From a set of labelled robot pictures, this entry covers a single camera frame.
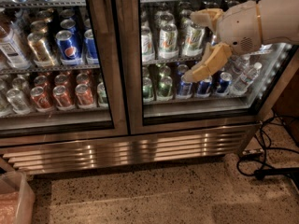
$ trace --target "refrigerator door frame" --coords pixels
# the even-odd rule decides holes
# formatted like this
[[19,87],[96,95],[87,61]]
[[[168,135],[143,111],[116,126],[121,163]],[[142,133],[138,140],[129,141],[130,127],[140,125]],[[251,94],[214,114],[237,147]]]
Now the refrigerator door frame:
[[61,133],[60,127],[54,127],[57,132],[48,134],[47,129],[42,134],[12,130],[0,136],[0,147],[87,140],[128,134],[111,0],[86,0],[86,3],[87,9],[90,10],[93,36],[100,54],[113,127],[100,130],[96,126],[93,127],[92,123],[90,125],[83,123],[82,125],[85,127],[82,131],[71,132],[70,128],[70,132]]
[[231,117],[202,119],[193,121],[179,121],[172,123],[144,125],[143,103],[141,92],[141,58],[140,58],[140,33],[138,0],[116,0],[119,30],[121,34],[121,53],[124,65],[125,85],[127,93],[127,103],[130,120],[130,130],[132,134],[141,133],[162,133],[172,131],[182,131],[196,128],[217,127],[221,125],[236,125],[263,120],[271,110],[277,98],[291,80],[296,69],[299,67],[299,51],[293,56],[290,65],[287,66],[280,77],[270,97],[263,104],[257,115],[248,112],[240,112]]

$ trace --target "speckled floor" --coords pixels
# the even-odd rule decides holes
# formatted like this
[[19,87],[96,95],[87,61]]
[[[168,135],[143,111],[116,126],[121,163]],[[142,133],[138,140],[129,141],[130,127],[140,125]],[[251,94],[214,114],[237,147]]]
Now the speckled floor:
[[[299,150],[280,126],[265,128],[273,147]],[[254,139],[249,148],[257,147]],[[298,224],[299,194],[290,179],[258,181],[235,168],[234,154],[219,158],[37,175],[33,223]],[[276,167],[299,166],[299,156],[271,151]],[[259,164],[243,163],[253,172]]]

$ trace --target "power cord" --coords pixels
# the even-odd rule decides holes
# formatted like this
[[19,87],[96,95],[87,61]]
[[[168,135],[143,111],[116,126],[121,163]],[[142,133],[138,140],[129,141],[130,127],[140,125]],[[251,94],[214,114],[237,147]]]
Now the power cord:
[[[278,126],[282,126],[285,128],[285,123],[283,121],[283,118],[291,118],[292,120],[299,120],[298,117],[292,117],[292,116],[279,116],[277,115],[273,110],[273,115],[271,118],[265,120],[258,132],[259,136],[258,137],[256,134],[254,135],[254,138],[257,140],[257,142],[259,143],[259,145],[261,146],[262,150],[263,150],[263,160],[259,160],[257,158],[251,157],[251,156],[243,156],[239,159],[239,161],[236,164],[236,169],[238,170],[238,172],[244,176],[256,176],[258,178],[258,176],[256,175],[258,173],[258,171],[263,170],[265,167],[268,167],[270,169],[276,169],[274,166],[268,164],[267,161],[267,157],[268,157],[268,151],[269,150],[282,150],[282,151],[288,151],[288,152],[292,152],[292,153],[296,153],[299,154],[299,151],[293,150],[293,149],[289,149],[289,148],[285,148],[285,147],[271,147],[272,146],[272,139],[270,138],[270,136],[267,134],[267,132],[264,130],[264,127],[267,125],[278,125]],[[276,123],[273,122],[275,119],[279,119],[280,123]],[[248,162],[248,161],[253,161],[253,162],[258,162],[261,164],[261,167],[259,167],[257,170],[255,170],[253,173],[251,174],[247,174],[244,171],[241,170],[240,168],[240,164],[243,162]],[[290,175],[285,174],[284,176],[287,176],[288,178],[292,178]]]

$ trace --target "water bottle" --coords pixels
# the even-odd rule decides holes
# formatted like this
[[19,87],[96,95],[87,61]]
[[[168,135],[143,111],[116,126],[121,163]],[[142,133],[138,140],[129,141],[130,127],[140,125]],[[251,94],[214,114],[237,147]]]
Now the water bottle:
[[261,68],[262,64],[256,63],[251,69],[243,71],[236,79],[235,83],[231,86],[230,94],[244,94],[253,81],[260,75]]
[[228,61],[228,72],[232,75],[233,80],[236,80],[243,71],[249,68],[250,55],[232,56]]

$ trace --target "refrigerator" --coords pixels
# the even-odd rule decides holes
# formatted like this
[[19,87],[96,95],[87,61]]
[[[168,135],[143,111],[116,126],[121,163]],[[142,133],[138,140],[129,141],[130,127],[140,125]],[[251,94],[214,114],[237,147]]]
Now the refrigerator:
[[[296,46],[273,44],[251,53],[249,67],[261,63],[260,75],[240,95],[218,94],[221,73],[230,73],[227,63],[211,80],[209,92],[198,96],[198,83],[188,93],[180,83],[178,67],[192,68],[202,59],[206,42],[215,42],[207,28],[200,28],[200,46],[193,52],[185,47],[184,28],[191,25],[188,10],[230,6],[248,0],[4,0],[10,8],[79,10],[81,18],[90,18],[96,41],[99,64],[27,70],[4,69],[2,74],[92,70],[96,107],[76,108],[27,115],[3,116],[0,132],[0,167],[6,171],[22,170],[30,175],[63,171],[169,161],[242,151],[257,132],[299,67]],[[162,22],[157,10],[173,18],[177,41],[172,54],[161,51]],[[144,43],[150,53],[144,50]],[[107,103],[101,105],[96,88],[104,82]],[[168,80],[167,95],[161,94],[163,81]]]

